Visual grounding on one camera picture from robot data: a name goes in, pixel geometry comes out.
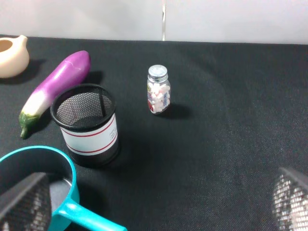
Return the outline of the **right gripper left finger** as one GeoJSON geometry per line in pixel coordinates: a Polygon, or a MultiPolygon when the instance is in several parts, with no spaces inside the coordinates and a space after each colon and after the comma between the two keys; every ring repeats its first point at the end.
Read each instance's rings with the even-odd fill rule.
{"type": "Polygon", "coordinates": [[[49,179],[33,173],[0,196],[2,231],[46,231],[51,223],[49,179]]]}

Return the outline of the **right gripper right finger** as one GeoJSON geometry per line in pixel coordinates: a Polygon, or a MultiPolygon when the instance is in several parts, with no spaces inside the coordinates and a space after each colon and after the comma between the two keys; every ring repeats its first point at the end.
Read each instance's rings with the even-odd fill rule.
{"type": "Polygon", "coordinates": [[[292,168],[279,168],[274,181],[271,207],[279,231],[306,231],[308,177],[292,168]]]}

